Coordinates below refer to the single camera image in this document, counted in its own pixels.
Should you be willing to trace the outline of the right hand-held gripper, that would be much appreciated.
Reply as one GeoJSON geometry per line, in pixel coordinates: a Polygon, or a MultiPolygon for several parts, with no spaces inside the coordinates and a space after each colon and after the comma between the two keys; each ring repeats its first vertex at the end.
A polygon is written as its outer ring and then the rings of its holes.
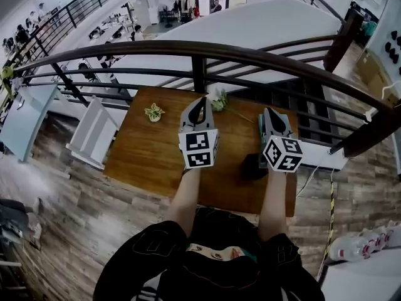
{"type": "Polygon", "coordinates": [[[259,168],[295,172],[303,159],[303,150],[288,116],[268,107],[264,109],[262,121],[259,168]]]}

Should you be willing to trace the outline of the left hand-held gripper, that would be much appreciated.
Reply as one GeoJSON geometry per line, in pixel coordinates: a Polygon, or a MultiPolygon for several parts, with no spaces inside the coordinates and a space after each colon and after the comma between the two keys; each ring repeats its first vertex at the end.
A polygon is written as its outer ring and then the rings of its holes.
{"type": "Polygon", "coordinates": [[[219,147],[219,130],[215,128],[212,104],[207,97],[190,103],[180,116],[179,149],[186,169],[212,167],[219,147]]]}

